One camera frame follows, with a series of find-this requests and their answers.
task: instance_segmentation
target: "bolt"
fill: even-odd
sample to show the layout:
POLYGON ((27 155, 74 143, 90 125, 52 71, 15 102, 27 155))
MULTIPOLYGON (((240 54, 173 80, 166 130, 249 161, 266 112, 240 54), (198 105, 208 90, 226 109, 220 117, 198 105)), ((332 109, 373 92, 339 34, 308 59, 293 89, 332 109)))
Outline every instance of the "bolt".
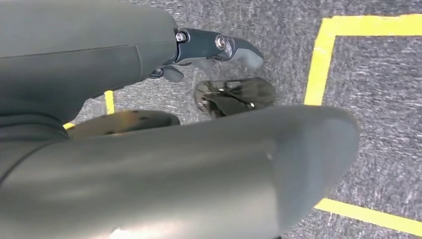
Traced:
POLYGON ((184 42, 188 39, 186 34, 184 32, 178 32, 176 33, 176 41, 177 42, 184 42))
POLYGON ((219 50, 224 50, 225 49, 225 38, 222 35, 217 35, 215 37, 215 46, 219 50))
POLYGON ((156 74, 156 75, 161 75, 161 74, 163 74, 163 70, 161 70, 161 69, 156 69, 156 70, 154 71, 154 74, 156 74))

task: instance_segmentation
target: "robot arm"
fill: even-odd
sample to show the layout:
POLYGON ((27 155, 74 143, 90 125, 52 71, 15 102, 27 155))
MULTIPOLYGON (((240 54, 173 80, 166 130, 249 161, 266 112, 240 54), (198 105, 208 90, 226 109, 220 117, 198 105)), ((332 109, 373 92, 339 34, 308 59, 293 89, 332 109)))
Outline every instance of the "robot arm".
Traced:
POLYGON ((63 130, 95 94, 196 59, 263 62, 244 40, 178 29, 154 8, 1 2, 1 238, 272 239, 306 216, 355 158, 342 110, 78 140, 63 130))

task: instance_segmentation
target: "yellow floor marking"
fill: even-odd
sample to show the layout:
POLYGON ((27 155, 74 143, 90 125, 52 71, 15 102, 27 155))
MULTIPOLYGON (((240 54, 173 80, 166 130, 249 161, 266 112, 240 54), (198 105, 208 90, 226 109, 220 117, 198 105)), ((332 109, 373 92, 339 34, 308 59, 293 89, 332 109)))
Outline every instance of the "yellow floor marking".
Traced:
MULTIPOLYGON (((113 91, 106 91, 104 92, 104 98, 105 98, 105 107, 107 108, 107 115, 114 114, 114 95, 113 91)), ((65 129, 69 129, 71 127, 75 126, 73 123, 67 123, 63 125, 65 129)))
POLYGON ((324 18, 315 40, 305 105, 321 105, 336 36, 422 36, 422 14, 324 18))
POLYGON ((381 213, 331 199, 323 199, 315 208, 422 237, 422 222, 415 220, 381 213))
POLYGON ((104 92, 105 106, 107 108, 107 115, 114 114, 114 95, 113 91, 104 92))
POLYGON ((65 129, 72 128, 73 126, 75 126, 75 124, 74 124, 74 123, 67 123, 67 124, 63 125, 63 127, 64 127, 65 129))
MULTIPOLYGON (((336 36, 422 36, 422 14, 324 18, 315 40, 305 105, 322 104, 336 36)), ((422 222, 323 199, 316 209, 422 237, 422 222)))

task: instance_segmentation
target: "yellow tape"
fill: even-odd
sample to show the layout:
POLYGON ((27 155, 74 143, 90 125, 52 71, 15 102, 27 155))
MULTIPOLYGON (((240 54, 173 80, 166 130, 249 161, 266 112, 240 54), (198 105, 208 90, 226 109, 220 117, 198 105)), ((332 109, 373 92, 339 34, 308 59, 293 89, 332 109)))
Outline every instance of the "yellow tape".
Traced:
POLYGON ((72 128, 73 126, 75 126, 75 124, 73 124, 73 123, 67 123, 67 124, 63 125, 63 127, 64 127, 65 129, 72 128))
MULTIPOLYGON (((422 36, 421 26, 422 14, 324 18, 315 40, 304 104, 322 104, 336 36, 422 36)), ((415 220, 331 199, 323 199, 315 208, 422 237, 422 223, 415 220)))
POLYGON ((107 115, 114 114, 114 95, 113 91, 104 92, 105 106, 107 108, 107 115))
POLYGON ((324 18, 315 40, 305 105, 322 104, 336 36, 422 36, 422 14, 324 18))
POLYGON ((421 36, 422 14, 401 16, 334 16, 338 36, 421 36))
POLYGON ((322 199, 315 208, 422 237, 422 222, 377 212, 368 208, 342 203, 331 199, 322 199))
POLYGON ((316 37, 305 92, 305 105, 319 106, 322 104, 335 41, 335 34, 331 32, 335 26, 333 23, 332 19, 324 18, 316 37))

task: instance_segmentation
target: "gray carpet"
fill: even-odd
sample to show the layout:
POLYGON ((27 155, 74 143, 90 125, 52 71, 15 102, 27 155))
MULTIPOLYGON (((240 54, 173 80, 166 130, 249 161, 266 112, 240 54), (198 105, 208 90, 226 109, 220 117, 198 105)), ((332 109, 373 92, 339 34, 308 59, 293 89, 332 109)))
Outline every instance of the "gray carpet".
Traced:
MULTIPOLYGON (((169 11, 179 26, 216 30, 253 42, 265 55, 255 72, 216 66, 217 77, 260 76, 277 88, 279 104, 303 102, 314 40, 323 17, 422 12, 422 0, 161 0, 130 1, 169 11)), ((350 109, 362 125, 359 159, 329 195, 343 202, 422 220, 422 38, 344 37, 336 41, 325 104, 350 109)), ((147 80, 115 93, 116 108, 172 112, 183 123, 206 120, 192 89, 206 75, 181 68, 172 84, 147 80)), ((75 120, 105 113, 103 98, 89 100, 75 120)), ((287 238, 416 238, 314 210, 287 238)))

